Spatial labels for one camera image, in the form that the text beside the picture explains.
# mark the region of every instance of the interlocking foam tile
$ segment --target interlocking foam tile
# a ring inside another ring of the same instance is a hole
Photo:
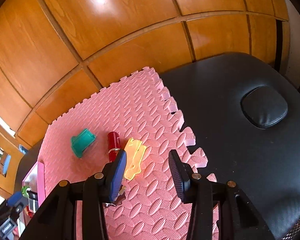
[[[71,183],[100,172],[109,161],[107,134],[116,131],[124,146],[128,138],[147,146],[142,172],[131,181],[124,179],[127,199],[121,206],[105,209],[109,239],[186,239],[191,204],[177,197],[168,164],[168,153],[176,149],[183,162],[196,172],[196,163],[207,163],[201,148],[192,155],[186,146],[195,144],[190,127],[182,132],[183,114],[155,70],[144,68],[120,82],[112,83],[85,99],[48,128],[38,160],[44,163],[45,192],[48,195],[63,179]],[[78,159],[70,139],[88,128],[97,136]],[[215,181],[214,174],[209,176]],[[77,239],[82,239],[81,203],[77,205]],[[214,221],[218,209],[214,209]],[[213,239],[218,229],[213,227]]]

